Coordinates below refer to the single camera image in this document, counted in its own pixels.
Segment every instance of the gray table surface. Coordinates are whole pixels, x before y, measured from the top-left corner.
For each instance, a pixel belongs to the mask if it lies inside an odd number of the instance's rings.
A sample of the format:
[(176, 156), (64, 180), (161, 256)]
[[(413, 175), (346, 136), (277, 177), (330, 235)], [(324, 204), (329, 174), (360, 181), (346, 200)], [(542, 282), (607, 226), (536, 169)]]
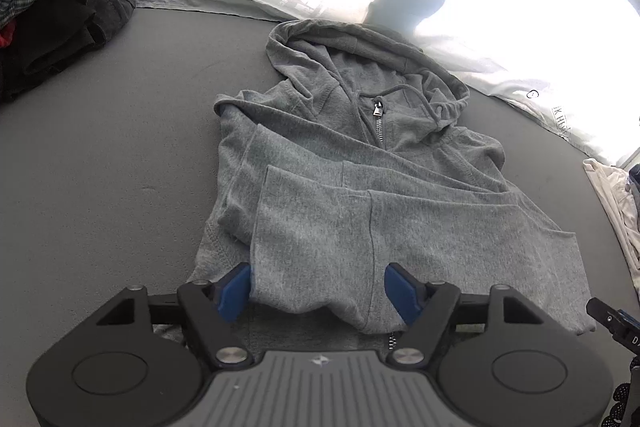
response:
[[(175, 290), (216, 197), (219, 92), (280, 78), (273, 23), (138, 9), (104, 49), (0, 106), (0, 425), (35, 427), (31, 363), (125, 285)], [(502, 142), (505, 176), (577, 233), (593, 295), (640, 317), (585, 156), (504, 102), (472, 93), (460, 124)], [(583, 335), (619, 383), (632, 356)]]

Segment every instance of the zipper pull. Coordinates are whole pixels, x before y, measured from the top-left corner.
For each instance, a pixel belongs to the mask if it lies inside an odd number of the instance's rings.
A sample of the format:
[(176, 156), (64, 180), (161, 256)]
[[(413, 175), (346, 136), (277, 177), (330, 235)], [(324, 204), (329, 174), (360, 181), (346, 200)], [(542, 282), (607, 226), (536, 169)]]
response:
[(373, 103), (373, 116), (382, 116), (383, 105), (382, 100), (376, 100)]

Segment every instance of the pile of clothes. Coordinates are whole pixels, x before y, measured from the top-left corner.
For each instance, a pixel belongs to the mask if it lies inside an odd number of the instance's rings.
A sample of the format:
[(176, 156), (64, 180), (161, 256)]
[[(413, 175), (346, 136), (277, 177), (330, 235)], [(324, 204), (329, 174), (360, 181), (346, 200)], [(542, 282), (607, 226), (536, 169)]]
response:
[(626, 172), (589, 158), (583, 166), (618, 236), (640, 298), (640, 164)]
[(0, 98), (59, 73), (108, 42), (135, 0), (0, 0)]

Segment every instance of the metal zipper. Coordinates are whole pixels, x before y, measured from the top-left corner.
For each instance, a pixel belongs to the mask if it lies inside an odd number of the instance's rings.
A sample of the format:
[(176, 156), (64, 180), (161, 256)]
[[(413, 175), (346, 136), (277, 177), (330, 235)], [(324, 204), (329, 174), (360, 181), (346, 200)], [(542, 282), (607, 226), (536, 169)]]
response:
[(395, 333), (389, 333), (389, 351), (392, 351), (398, 343), (398, 337)]
[[(380, 99), (376, 99), (373, 101), (373, 120), (374, 123), (376, 124), (376, 133), (378, 134), (378, 139), (380, 140), (381, 144), (385, 143), (385, 136), (383, 134), (382, 131), (382, 115), (385, 112), (385, 106), (382, 103), (382, 100)], [(389, 351), (392, 351), (395, 347), (396, 344), (398, 343), (398, 336), (396, 335), (395, 332), (389, 333), (389, 338), (388, 338), (388, 347), (389, 347)]]
[(382, 114), (384, 113), (384, 106), (382, 100), (375, 100), (373, 102), (373, 120), (376, 124), (376, 133), (378, 133), (378, 139), (380, 143), (384, 143), (384, 137), (382, 134)]

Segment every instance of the gray hoodie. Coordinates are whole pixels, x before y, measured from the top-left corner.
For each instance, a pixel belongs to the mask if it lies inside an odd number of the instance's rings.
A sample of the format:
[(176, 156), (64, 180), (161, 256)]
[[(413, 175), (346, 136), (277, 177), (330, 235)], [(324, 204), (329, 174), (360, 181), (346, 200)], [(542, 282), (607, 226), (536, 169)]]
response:
[(399, 34), (323, 20), (280, 24), (286, 79), (220, 95), (218, 198), (190, 277), (252, 264), (234, 325), (253, 351), (384, 351), (406, 329), (383, 271), (466, 293), (516, 287), (575, 333), (593, 330), (573, 233), (504, 179), (499, 142), (456, 126), (468, 89)]

